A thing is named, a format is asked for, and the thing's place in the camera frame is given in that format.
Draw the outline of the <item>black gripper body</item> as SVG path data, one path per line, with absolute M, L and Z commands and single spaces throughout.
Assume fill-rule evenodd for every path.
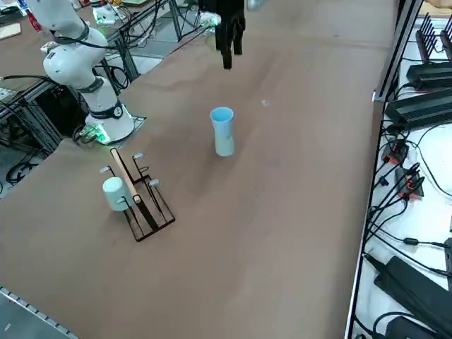
M 244 13 L 244 0 L 199 0 L 198 5 L 202 11 L 218 14 L 222 19 Z

